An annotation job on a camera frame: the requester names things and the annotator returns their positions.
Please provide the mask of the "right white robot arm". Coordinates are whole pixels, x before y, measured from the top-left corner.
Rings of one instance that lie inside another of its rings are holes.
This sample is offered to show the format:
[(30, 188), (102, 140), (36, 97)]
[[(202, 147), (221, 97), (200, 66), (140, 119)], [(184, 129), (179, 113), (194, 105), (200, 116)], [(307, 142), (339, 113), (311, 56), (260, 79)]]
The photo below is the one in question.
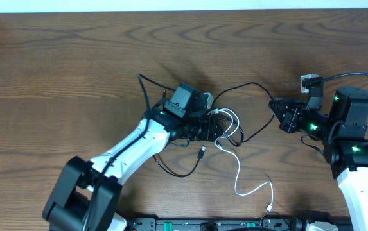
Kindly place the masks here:
[(354, 230), (368, 230), (368, 92), (338, 88), (328, 114), (299, 99), (276, 99), (268, 105), (281, 130), (322, 142), (321, 154), (344, 195)]

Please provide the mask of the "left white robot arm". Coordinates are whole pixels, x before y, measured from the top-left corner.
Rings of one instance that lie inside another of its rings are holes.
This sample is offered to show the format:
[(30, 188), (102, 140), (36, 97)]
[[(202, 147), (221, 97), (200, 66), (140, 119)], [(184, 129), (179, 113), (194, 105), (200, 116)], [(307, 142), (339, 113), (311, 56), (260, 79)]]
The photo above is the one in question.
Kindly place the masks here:
[(176, 139), (212, 142), (222, 127), (210, 113), (210, 93), (181, 83), (144, 113), (137, 128), (105, 153), (70, 159), (49, 196), (42, 217), (55, 230), (124, 230), (117, 214), (123, 184)]

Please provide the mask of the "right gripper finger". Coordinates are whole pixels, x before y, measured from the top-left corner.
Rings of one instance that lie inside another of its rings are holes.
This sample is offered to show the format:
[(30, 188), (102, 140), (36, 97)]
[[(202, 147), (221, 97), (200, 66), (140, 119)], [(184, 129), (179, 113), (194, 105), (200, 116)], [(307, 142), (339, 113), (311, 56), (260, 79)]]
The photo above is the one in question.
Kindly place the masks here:
[(269, 104), (269, 107), (281, 123), (296, 122), (296, 106), (292, 104)]
[(279, 98), (279, 99), (275, 99), (275, 100), (270, 100), (269, 101), (269, 107), (270, 108), (274, 108), (274, 107), (304, 107), (305, 106), (305, 102), (300, 100), (300, 99), (291, 99), (291, 98)]

